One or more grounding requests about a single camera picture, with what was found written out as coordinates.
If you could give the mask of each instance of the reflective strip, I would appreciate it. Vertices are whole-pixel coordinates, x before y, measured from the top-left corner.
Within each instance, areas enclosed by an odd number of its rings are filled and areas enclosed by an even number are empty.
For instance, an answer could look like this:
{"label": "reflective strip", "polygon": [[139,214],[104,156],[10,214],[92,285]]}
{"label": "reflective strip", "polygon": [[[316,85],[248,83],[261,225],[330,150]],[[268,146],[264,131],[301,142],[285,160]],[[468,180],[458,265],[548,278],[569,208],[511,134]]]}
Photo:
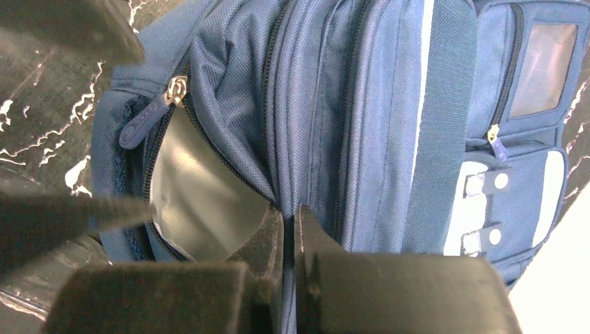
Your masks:
{"label": "reflective strip", "polygon": [[449,232],[443,250],[444,255],[459,256],[461,254],[462,236],[483,228],[486,222],[488,198],[483,194],[463,198],[463,192],[468,175],[479,174],[487,170],[488,166],[474,161],[466,161],[461,165],[461,172],[457,178]]}
{"label": "reflective strip", "polygon": [[509,191],[511,174],[512,168],[504,168],[469,175],[465,184],[465,197]]}
{"label": "reflective strip", "polygon": [[503,223],[495,223],[487,228],[469,232],[461,237],[461,254],[467,256],[478,256],[487,253],[496,247],[502,247]]}
{"label": "reflective strip", "polygon": [[564,185],[564,169],[564,156],[558,151],[547,152],[541,212],[536,224],[532,247],[539,245],[547,237],[553,224],[555,212],[561,199],[561,187]]}
{"label": "reflective strip", "polygon": [[418,153],[418,140],[420,139],[420,124],[422,123],[422,109],[424,108],[424,96],[426,95],[426,78],[428,74],[428,59],[430,54],[430,35],[432,32],[432,13],[434,0],[424,0],[424,14],[422,15],[422,50],[420,51],[420,100],[418,101],[418,114],[416,115],[416,138],[414,142],[414,157],[412,163],[412,177],[416,169],[416,156]]}

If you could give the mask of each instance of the white veining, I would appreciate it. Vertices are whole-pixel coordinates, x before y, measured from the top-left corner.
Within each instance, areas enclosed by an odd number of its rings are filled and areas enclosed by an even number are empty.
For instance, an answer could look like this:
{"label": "white veining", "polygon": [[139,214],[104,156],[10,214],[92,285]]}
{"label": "white veining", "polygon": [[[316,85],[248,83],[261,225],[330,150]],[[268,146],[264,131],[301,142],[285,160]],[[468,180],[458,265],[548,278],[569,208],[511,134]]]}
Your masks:
{"label": "white veining", "polygon": [[567,194],[564,197],[564,201],[567,200],[568,198],[570,198],[571,196],[574,196],[575,194],[580,193],[580,188],[575,187],[569,194]]}
{"label": "white veining", "polygon": [[8,112],[10,110],[10,106],[12,106],[13,103],[14,103],[14,101],[9,99],[9,100],[4,101],[2,106],[0,106],[0,115],[4,115],[4,121],[0,120],[0,132],[4,132],[2,125],[4,125],[4,124],[10,125],[10,118],[8,117]]}
{"label": "white veining", "polygon": [[152,0],[141,0],[141,2],[137,5],[133,5],[133,0],[129,0],[127,3],[129,4],[129,9],[131,10],[129,14],[129,25],[133,27],[133,23],[135,23],[135,14],[137,11],[143,8],[143,5],[151,2]]}
{"label": "white veining", "polygon": [[35,77],[35,81],[33,82],[33,86],[37,86],[37,84],[39,83],[39,79],[41,79],[41,74],[43,74],[43,70],[41,70],[41,66],[43,66],[43,63],[37,64],[37,68],[39,70],[37,71],[37,76]]}
{"label": "white veining", "polygon": [[72,195],[79,195],[80,193],[85,193],[92,197],[92,193],[83,185],[79,184],[80,173],[86,166],[88,166],[88,162],[90,161],[90,155],[87,155],[78,162],[72,169],[70,169],[65,174],[65,185],[72,190]]}
{"label": "white veining", "polygon": [[49,160],[51,158],[55,157],[57,155],[57,153],[55,153],[55,150],[60,148],[63,144],[65,144],[65,141],[59,141],[53,149],[51,149],[51,148],[44,149],[43,150],[43,158],[41,158],[41,162],[39,163],[39,167],[41,167],[42,165],[45,165],[46,163],[49,162]]}
{"label": "white veining", "polygon": [[[104,64],[104,61],[99,61],[96,64],[98,65],[98,72],[94,73],[92,75],[92,77],[90,78],[90,85],[88,86],[89,92],[86,94],[83,94],[80,97],[80,100],[78,100],[78,102],[74,103],[74,105],[72,106],[71,115],[70,115],[70,124],[72,122],[74,122],[74,120],[78,120],[78,123],[82,124],[82,122],[84,120],[88,119],[88,117],[89,117],[88,112],[90,112],[94,107],[95,98],[96,98],[96,94],[94,91],[94,85],[96,84],[96,81],[98,80],[98,78],[102,74],[102,65]],[[77,110],[78,107],[80,107],[84,103],[86,103],[86,100],[89,100],[86,107],[84,108],[84,110],[82,112],[78,112],[78,110]]]}
{"label": "white veining", "polygon": [[[53,129],[53,130],[49,130],[48,132],[45,132],[43,135],[37,137],[37,139],[33,143],[31,143],[23,148],[20,148],[14,152],[10,152],[6,148],[1,148],[0,149],[0,159],[1,159],[0,161],[6,161],[6,162],[10,162],[12,164],[25,166],[26,162],[17,161],[17,160],[9,159],[9,158],[17,158],[19,156],[19,154],[21,154],[25,151],[28,151],[33,148],[42,147],[47,142],[47,139],[50,136],[61,136],[65,132],[65,130],[67,130],[69,127],[71,127],[74,124],[75,120],[78,120],[79,124],[81,124],[84,120],[87,120],[89,117],[91,117],[92,115],[89,115],[89,112],[93,109],[93,107],[95,105],[95,98],[96,98],[94,87],[95,87],[95,84],[96,84],[98,78],[102,74],[102,65],[103,64],[104,64],[104,61],[100,61],[97,63],[98,71],[96,73],[94,73],[92,75],[92,77],[90,78],[90,83],[88,85],[89,93],[83,94],[80,97],[80,100],[74,104],[74,106],[72,107],[72,110],[71,110],[70,119],[66,124],[64,124],[59,129]],[[80,106],[83,106],[85,103],[86,103],[86,106],[84,107],[84,109],[82,111],[78,111],[78,108]]]}
{"label": "white veining", "polygon": [[580,100],[582,99],[582,93],[588,88],[589,84],[590,84],[590,78],[586,79],[586,81],[584,81],[582,83],[582,85],[580,86],[580,89],[577,90],[577,92],[575,94],[575,98],[573,99],[572,104],[570,105],[570,110],[568,111],[568,114],[567,114],[566,118],[564,119],[564,124],[567,124],[568,121],[570,120],[575,107],[577,106],[578,103],[580,103]]}
{"label": "white veining", "polygon": [[582,161],[586,160],[586,159],[590,159],[590,155],[584,155],[581,156],[578,160],[577,163],[575,165],[573,165],[572,168],[570,168],[570,172],[568,173],[568,177],[570,177],[571,173],[573,173],[574,170],[576,170],[578,167],[580,167],[580,164],[582,163]]}
{"label": "white veining", "polygon": [[18,165],[18,166],[26,166],[26,162],[18,162],[18,161],[10,160],[7,158],[0,158],[0,161],[8,162],[10,164],[14,164],[14,165]]}
{"label": "white veining", "polygon": [[575,135],[575,138],[572,139],[571,141],[569,141],[566,145],[566,153],[567,154],[569,154],[570,151],[573,149],[573,146],[574,146],[575,142],[577,141],[577,139],[580,137],[580,134],[582,134],[582,132],[584,132],[584,126],[586,124],[588,124],[589,122],[590,121],[580,123],[580,128],[577,130],[577,134]]}
{"label": "white veining", "polygon": [[29,117],[26,115],[26,112],[27,112],[27,111],[29,111],[29,109],[30,109],[30,108],[31,108],[31,106],[25,106],[25,107],[22,109],[22,115],[23,115],[25,118],[29,118]]}
{"label": "white veining", "polygon": [[6,306],[7,308],[10,308],[10,309],[15,310],[17,312],[22,312],[22,313],[26,313],[28,315],[32,315],[34,317],[37,317],[41,321],[45,321],[44,315],[37,313],[33,310],[29,310],[28,308],[25,308],[25,307],[19,305],[18,302],[11,300],[5,294],[0,294],[0,303],[3,303],[4,306]]}
{"label": "white veining", "polygon": [[31,79],[31,77],[33,76],[33,74],[37,73],[38,71],[40,71],[41,66],[43,66],[43,64],[45,63],[45,61],[47,61],[47,59],[49,59],[49,57],[51,57],[52,54],[54,54],[54,52],[57,50],[57,48],[53,48],[51,50],[51,52],[49,52],[49,54],[47,54],[45,56],[45,58],[43,58],[43,60],[41,61],[41,63],[37,64],[37,67],[35,67],[35,69],[33,71],[31,71],[31,73],[24,78],[23,81],[21,81],[21,83],[18,85],[18,87],[16,87],[16,89],[13,90],[13,92],[10,94],[10,96],[8,97],[9,100],[11,100],[14,96],[16,96],[16,94],[19,92],[19,90],[24,86],[24,84],[26,84],[27,81],[29,81]]}

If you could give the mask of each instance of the zipper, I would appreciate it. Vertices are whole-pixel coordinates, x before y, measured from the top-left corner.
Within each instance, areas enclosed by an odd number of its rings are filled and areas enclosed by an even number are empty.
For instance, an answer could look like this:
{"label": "zipper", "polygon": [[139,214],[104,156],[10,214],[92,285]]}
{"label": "zipper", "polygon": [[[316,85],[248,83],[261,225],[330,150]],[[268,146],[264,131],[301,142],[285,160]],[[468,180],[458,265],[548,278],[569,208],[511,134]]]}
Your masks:
{"label": "zipper", "polygon": [[[133,120],[131,120],[131,123],[133,123],[133,121],[135,121],[135,119],[137,119],[139,117],[138,122],[143,125],[141,131],[133,132],[133,133],[135,133],[135,135],[134,135],[135,137],[131,137],[131,138],[133,138],[134,140],[127,141],[128,143],[134,145],[133,148],[137,147],[137,145],[139,145],[139,143],[150,134],[150,131],[158,122],[160,123],[156,129],[155,134],[154,134],[153,147],[150,148],[150,151],[148,153],[148,156],[147,156],[147,159],[145,162],[145,168],[144,168],[145,173],[144,173],[144,178],[143,178],[143,197],[146,201],[150,200],[150,185],[152,183],[152,174],[154,172],[154,166],[156,165],[156,160],[158,158],[158,153],[160,151],[160,147],[162,146],[162,142],[164,141],[164,135],[166,134],[166,129],[168,128],[168,125],[170,124],[170,120],[172,119],[172,114],[175,110],[175,107],[176,106],[184,106],[182,99],[188,93],[187,83],[188,83],[188,76],[186,75],[186,73],[185,73],[185,75],[173,77],[170,80],[170,82],[168,83],[168,89],[166,90],[166,92],[164,92],[162,95],[159,95],[158,97],[156,97],[156,99],[154,99],[154,101],[152,101],[152,103],[148,104],[148,106],[146,107],[146,109],[149,109],[151,105],[154,105],[154,103],[156,103],[158,109],[156,109],[155,112],[147,112],[147,113],[145,113],[145,109],[144,109],[143,111],[141,111],[139,113],[139,115],[137,115]],[[123,132],[121,133],[121,137],[119,138],[120,139],[119,142],[121,142],[121,138],[123,137],[123,135],[125,133],[125,128],[123,129]],[[164,238],[162,238],[162,236],[160,235],[160,233],[156,229],[156,225],[154,224],[154,221],[150,221],[149,223],[147,223],[147,227],[152,232],[152,235],[154,236],[154,238],[156,239],[158,244],[160,244],[160,246],[162,246],[162,248],[173,259],[186,260],[186,258],[183,255],[181,255],[178,251],[176,251],[173,247],[171,247],[168,244],[168,242],[166,242],[166,240],[164,240]]]}
{"label": "zipper", "polygon": [[508,159],[508,150],[506,149],[504,144],[502,144],[502,141],[499,137],[500,121],[502,120],[502,116],[504,115],[504,111],[506,110],[506,106],[508,104],[510,88],[512,87],[514,75],[516,74],[518,55],[520,54],[520,49],[523,46],[525,30],[525,15],[523,13],[523,9],[516,3],[511,3],[510,7],[512,8],[512,11],[514,12],[514,17],[516,18],[516,27],[514,29],[514,44],[510,55],[510,61],[508,63],[506,79],[504,79],[504,83],[502,85],[502,91],[500,93],[500,98],[496,106],[496,110],[494,111],[494,115],[492,117],[490,129],[486,133],[488,143],[492,147],[494,155],[499,162],[504,162],[506,161],[506,159]]}
{"label": "zipper", "polygon": [[[154,172],[154,166],[156,165],[156,159],[158,158],[158,152],[160,151],[160,147],[162,146],[162,142],[164,141],[164,135],[166,134],[166,129],[170,124],[170,120],[172,119],[172,114],[174,112],[175,106],[171,106],[170,112],[166,113],[160,122],[160,125],[156,129],[156,133],[154,135],[154,145],[151,147],[149,155],[147,156],[147,160],[145,162],[145,173],[143,177],[143,198],[146,201],[150,201],[150,188],[152,183],[152,174]],[[168,244],[166,240],[160,235],[158,229],[156,229],[156,224],[154,221],[150,221],[147,223],[147,227],[152,232],[152,236],[156,239],[158,244],[162,246],[162,248],[169,254],[173,259],[179,261],[185,261],[186,258],[181,255],[178,251],[176,251],[173,247]]]}
{"label": "zipper", "polygon": [[[360,13],[359,13],[359,17],[358,17],[358,23],[356,24],[356,28],[355,28],[355,32],[353,35],[353,49],[351,50],[351,53],[349,54],[349,58],[347,60],[347,67],[346,68],[351,68],[352,66],[352,62],[354,59],[354,56],[357,52],[357,48],[358,48],[358,40],[360,38],[360,30],[362,28],[362,22],[364,21],[365,18],[365,14],[367,12],[367,9],[369,8],[369,4],[370,4],[370,0],[364,0],[361,7],[360,7]],[[343,111],[343,115],[342,115],[342,121],[340,122],[340,143],[344,143],[344,130],[346,128],[346,110],[348,109],[348,103],[349,103],[349,85],[350,85],[350,70],[346,71],[345,75],[344,75],[344,93],[342,96],[342,111]],[[347,162],[347,157],[348,157],[348,152],[343,152],[346,155],[346,159],[345,162]],[[340,180],[340,166],[338,166],[337,169],[337,175],[336,175],[336,179]],[[338,218],[338,215],[340,214],[340,186],[338,186],[336,188],[336,203],[334,203],[334,222],[333,222],[333,229],[332,229],[332,238],[338,242],[339,244],[342,243],[342,224],[339,224],[340,220]]]}
{"label": "zipper", "polygon": [[170,111],[173,105],[182,105],[182,99],[188,92],[186,83],[188,77],[179,75],[168,83],[168,89],[157,95],[137,116],[135,116],[121,131],[119,145],[126,150],[136,148],[156,124]]}
{"label": "zipper", "polygon": [[[189,64],[187,64],[186,68],[185,68],[185,72],[186,72],[187,77],[190,77],[190,71],[191,71],[191,63],[189,62]],[[193,100],[191,99],[190,93],[187,93],[184,96],[184,99],[182,101],[184,103],[184,108],[186,109],[186,113],[189,115],[189,118],[191,119],[191,122],[193,123],[193,126],[195,127],[195,129],[197,130],[199,135],[201,135],[203,140],[207,143],[209,148],[211,148],[211,150],[213,150],[213,153],[215,153],[215,155],[219,158],[219,160],[221,160],[221,162],[223,162],[225,167],[227,167],[232,172],[233,175],[235,175],[240,181],[242,181],[246,186],[248,186],[250,189],[252,189],[255,193],[257,193],[258,195],[263,197],[265,200],[268,200],[270,203],[274,204],[274,202],[270,198],[266,197],[262,192],[260,192],[258,189],[256,189],[256,187],[253,186],[248,180],[246,180],[246,178],[241,176],[240,173],[236,170],[236,168],[234,168],[234,166],[232,166],[232,164],[215,147],[213,142],[211,142],[211,139],[208,137],[207,133],[203,129],[201,122],[197,118],[197,113],[195,112],[195,107],[193,105]]]}
{"label": "zipper", "polygon": [[264,67],[262,69],[262,135],[264,136],[264,145],[266,148],[266,156],[269,155],[269,142],[266,136],[266,114],[269,105],[268,93],[269,93],[269,80],[271,76],[271,61],[273,52],[276,46],[278,32],[280,30],[280,24],[287,14],[289,5],[293,0],[287,0],[287,3],[281,8],[280,13],[277,17],[271,35],[269,36],[269,47],[266,49],[266,57],[264,58]]}
{"label": "zipper", "polygon": [[[162,142],[164,141],[164,135],[166,134],[166,129],[170,124],[170,120],[172,119],[173,111],[175,110],[176,106],[185,108],[187,115],[189,116],[193,126],[197,130],[200,136],[202,136],[203,140],[207,143],[207,145],[213,150],[215,155],[223,162],[223,164],[245,185],[250,187],[254,192],[272,202],[269,198],[263,195],[260,191],[258,191],[248,180],[242,177],[238,171],[230,164],[230,162],[217,150],[215,145],[211,142],[211,139],[205,133],[201,123],[197,119],[195,108],[189,93],[188,82],[190,77],[191,71],[191,63],[189,62],[186,67],[184,68],[183,75],[173,77],[169,84],[168,89],[164,94],[156,97],[154,101],[139,113],[133,120],[131,120],[130,124],[132,125],[132,129],[128,130],[132,136],[127,136],[124,139],[128,139],[124,141],[124,143],[128,143],[127,147],[135,148],[139,143],[145,139],[150,133],[150,130],[160,122],[160,125],[157,127],[156,132],[154,134],[153,139],[153,147],[151,147],[150,151],[148,152],[148,156],[145,163],[145,176],[143,180],[143,195],[144,199],[150,200],[150,185],[152,182],[152,174],[154,171],[154,166],[156,164],[156,160],[158,157],[158,153],[160,151],[160,147]],[[129,126],[129,124],[123,129],[121,133],[121,138],[125,135],[125,129]],[[164,238],[160,235],[158,230],[156,229],[156,225],[153,221],[150,221],[147,224],[148,228],[151,230],[152,235],[157,240],[157,242],[163,247],[163,249],[174,259],[176,260],[186,260],[186,258],[177,252],[173,247],[171,247]]]}

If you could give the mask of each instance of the white reflective patch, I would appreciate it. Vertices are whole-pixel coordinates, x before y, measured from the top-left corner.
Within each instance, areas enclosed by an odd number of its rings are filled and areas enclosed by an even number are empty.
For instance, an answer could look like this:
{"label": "white reflective patch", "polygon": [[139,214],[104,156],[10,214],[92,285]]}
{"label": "white reflective patch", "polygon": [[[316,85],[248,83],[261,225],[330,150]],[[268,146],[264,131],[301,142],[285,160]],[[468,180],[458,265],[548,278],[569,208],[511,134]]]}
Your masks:
{"label": "white reflective patch", "polygon": [[476,175],[467,176],[465,184],[465,196],[472,197],[484,193],[484,185],[486,184],[486,174],[480,173]]}
{"label": "white reflective patch", "polygon": [[424,108],[424,96],[426,95],[426,78],[428,74],[428,57],[430,54],[430,35],[432,32],[432,13],[434,0],[424,0],[424,13],[422,14],[422,49],[420,50],[420,100],[418,100],[418,114],[416,115],[416,138],[414,142],[414,160],[412,163],[412,181],[416,169],[416,156],[418,153],[418,140],[420,139],[420,124],[422,124],[422,109]]}
{"label": "white reflective patch", "polygon": [[475,175],[487,170],[488,166],[474,161],[466,161],[461,165],[444,255],[461,255],[461,237],[484,227],[488,198],[484,194],[463,198],[463,192],[467,175]]}
{"label": "white reflective patch", "polygon": [[508,185],[508,175],[505,173],[500,173],[496,176],[494,180],[494,186],[496,189],[504,189]]}
{"label": "white reflective patch", "polygon": [[549,233],[559,204],[561,187],[564,185],[564,173],[564,156],[558,151],[547,152],[541,212],[539,212],[539,221],[536,224],[532,247],[539,245]]}
{"label": "white reflective patch", "polygon": [[469,256],[481,253],[481,234],[479,232],[463,236],[463,251]]}
{"label": "white reflective patch", "polygon": [[502,233],[497,228],[490,231],[490,244],[498,245],[502,239]]}

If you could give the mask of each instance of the open pocket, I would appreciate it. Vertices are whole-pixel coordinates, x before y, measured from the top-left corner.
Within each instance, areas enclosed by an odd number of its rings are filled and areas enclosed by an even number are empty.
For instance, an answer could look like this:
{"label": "open pocket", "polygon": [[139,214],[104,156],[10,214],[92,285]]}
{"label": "open pocket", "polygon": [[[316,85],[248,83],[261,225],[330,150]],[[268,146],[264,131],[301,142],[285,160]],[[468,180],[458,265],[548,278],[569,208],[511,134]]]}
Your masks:
{"label": "open pocket", "polygon": [[155,207],[148,235],[156,260],[165,250],[182,258],[221,261],[258,229],[269,201],[243,183],[217,157],[177,107],[149,179]]}
{"label": "open pocket", "polygon": [[582,1],[477,1],[478,59],[468,137],[558,125],[586,51]]}
{"label": "open pocket", "polygon": [[483,151],[469,152],[461,168],[445,255],[485,257],[506,283],[513,264],[532,258],[549,236],[561,209],[566,155],[537,144],[508,147],[500,163]]}

